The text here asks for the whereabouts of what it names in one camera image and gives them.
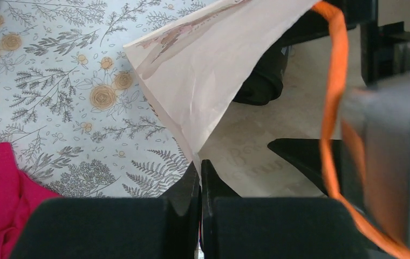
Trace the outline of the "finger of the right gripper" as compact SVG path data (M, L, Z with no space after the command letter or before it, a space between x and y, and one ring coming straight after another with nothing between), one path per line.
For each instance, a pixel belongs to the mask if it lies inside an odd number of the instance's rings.
M362 183L351 155L341 140L332 140L331 147L341 194L357 210L365 211ZM268 149L296 167L321 192L329 195L322 177L318 139L280 138L268 143Z

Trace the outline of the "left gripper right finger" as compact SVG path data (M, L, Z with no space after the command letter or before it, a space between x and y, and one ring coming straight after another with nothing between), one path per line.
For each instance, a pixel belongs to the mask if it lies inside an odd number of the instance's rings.
M209 160L201 181L205 258L388 258L334 199L240 197Z

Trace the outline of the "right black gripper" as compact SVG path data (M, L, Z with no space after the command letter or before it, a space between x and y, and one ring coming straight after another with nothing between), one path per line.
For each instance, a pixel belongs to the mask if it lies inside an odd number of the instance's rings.
M360 27L361 76L366 84L410 71L410 32L404 23L379 26L378 1L330 1L347 29Z

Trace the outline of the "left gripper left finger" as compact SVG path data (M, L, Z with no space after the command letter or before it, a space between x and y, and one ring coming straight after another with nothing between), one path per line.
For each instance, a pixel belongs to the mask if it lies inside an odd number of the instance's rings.
M159 197L48 199L11 258L197 258L199 176L193 164Z

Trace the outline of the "peach paper bag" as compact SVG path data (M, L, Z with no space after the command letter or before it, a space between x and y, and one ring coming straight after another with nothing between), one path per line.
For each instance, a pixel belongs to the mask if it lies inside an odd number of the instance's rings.
M341 195L331 137L346 83L349 40L343 12L326 1L217 1L126 45L140 87L189 161L198 153L262 54L308 10L332 40L318 143L320 181L362 234L397 258L410 250L371 225Z

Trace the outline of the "black coffee cup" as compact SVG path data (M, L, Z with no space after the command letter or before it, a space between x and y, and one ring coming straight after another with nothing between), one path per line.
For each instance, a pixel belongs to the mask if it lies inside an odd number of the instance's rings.
M233 102L263 106L279 98L291 49L291 46L283 46L279 40L271 45L243 82Z

